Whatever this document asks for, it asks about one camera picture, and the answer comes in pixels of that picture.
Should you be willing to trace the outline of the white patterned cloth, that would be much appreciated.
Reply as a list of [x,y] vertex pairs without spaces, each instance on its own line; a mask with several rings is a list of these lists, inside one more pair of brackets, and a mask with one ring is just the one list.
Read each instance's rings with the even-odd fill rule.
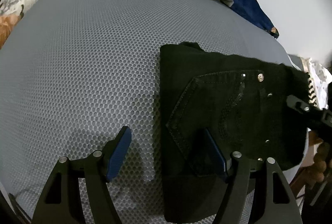
[[319,109],[328,109],[328,85],[331,83],[331,73],[322,64],[312,58],[300,57],[304,72],[309,75],[309,103]]

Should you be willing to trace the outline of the black pants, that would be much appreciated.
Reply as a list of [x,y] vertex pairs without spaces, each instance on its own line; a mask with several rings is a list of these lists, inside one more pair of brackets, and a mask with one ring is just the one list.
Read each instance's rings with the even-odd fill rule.
[[160,48],[161,181],[168,222],[216,214],[226,161],[302,162],[307,128],[288,96],[308,101],[308,75],[284,64],[206,52],[197,43]]

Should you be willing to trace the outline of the brown wooden furniture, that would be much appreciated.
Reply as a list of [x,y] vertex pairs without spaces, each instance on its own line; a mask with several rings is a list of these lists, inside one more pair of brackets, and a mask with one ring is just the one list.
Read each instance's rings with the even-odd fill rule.
[[308,151],[290,183],[301,216],[318,206],[331,207],[331,146],[313,132],[308,133]]

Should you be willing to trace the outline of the grey mesh mattress cover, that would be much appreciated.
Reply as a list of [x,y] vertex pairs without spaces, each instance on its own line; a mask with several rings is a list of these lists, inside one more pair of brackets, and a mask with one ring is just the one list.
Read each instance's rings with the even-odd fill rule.
[[291,66],[267,32],[214,0],[40,0],[1,51],[1,183],[32,216],[58,159],[86,158],[123,126],[107,183],[120,223],[169,223],[161,181],[160,48]]

